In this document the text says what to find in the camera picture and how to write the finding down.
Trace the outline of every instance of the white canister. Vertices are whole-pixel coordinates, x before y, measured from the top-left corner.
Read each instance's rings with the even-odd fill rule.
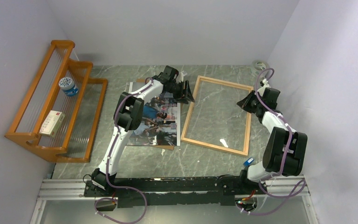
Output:
[[[76,86],[73,79],[69,77],[64,77],[58,82],[58,86],[62,91],[69,97],[76,95],[79,92],[78,87]]]

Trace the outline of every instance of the small cardboard box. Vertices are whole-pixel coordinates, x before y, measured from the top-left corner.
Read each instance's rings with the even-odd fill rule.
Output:
[[[50,111],[46,119],[44,120],[39,133],[41,135],[46,135],[54,138],[64,118],[65,114],[63,114],[62,112]]]

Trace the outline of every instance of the wooden rack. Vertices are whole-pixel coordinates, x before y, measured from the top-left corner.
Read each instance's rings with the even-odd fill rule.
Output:
[[[5,137],[49,162],[89,162],[96,128],[105,96],[107,79],[90,78],[91,62],[79,62],[69,58],[75,43],[69,40],[53,40],[36,73],[20,108]],[[58,82],[63,77],[74,79],[78,94],[66,96]],[[81,102],[90,86],[99,85],[99,99],[95,115],[82,141],[74,134],[74,124]],[[50,110],[61,111],[66,117],[54,138],[42,136],[39,130]],[[82,152],[80,157],[70,157],[69,148]]]

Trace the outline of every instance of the blue shirt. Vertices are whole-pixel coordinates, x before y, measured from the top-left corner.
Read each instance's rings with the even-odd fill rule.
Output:
[[[149,119],[156,119],[157,113],[158,113],[158,110],[156,110],[156,108],[145,105],[143,107],[143,116],[142,117],[149,118]]]

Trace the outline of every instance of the blue label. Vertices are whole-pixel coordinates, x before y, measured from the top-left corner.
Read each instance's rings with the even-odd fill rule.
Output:
[[[76,95],[77,92],[79,92],[79,89],[77,88],[76,85],[74,85],[72,89],[62,90],[62,91],[64,91],[64,93],[65,93],[67,96],[72,97],[72,96]]]

